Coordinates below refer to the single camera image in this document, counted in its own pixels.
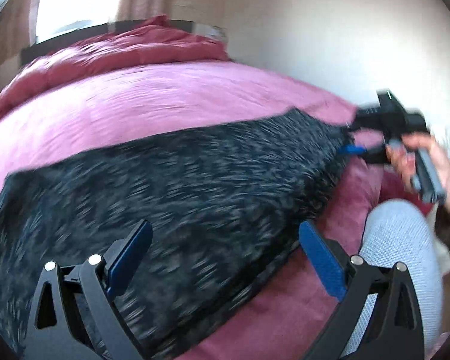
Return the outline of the person's right hand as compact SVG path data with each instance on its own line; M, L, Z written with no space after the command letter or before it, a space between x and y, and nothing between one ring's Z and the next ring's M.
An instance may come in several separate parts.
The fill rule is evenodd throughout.
M402 143L399 146L391 147L388 145L386 147L386 154L394 171L401 177L406 189L414 192L415 189L411 181L416 174L416 157L413 151L418 149L427 150L431 157L441 185L446 191L444 207L450 214L450 158L434 136L425 133L403 135Z

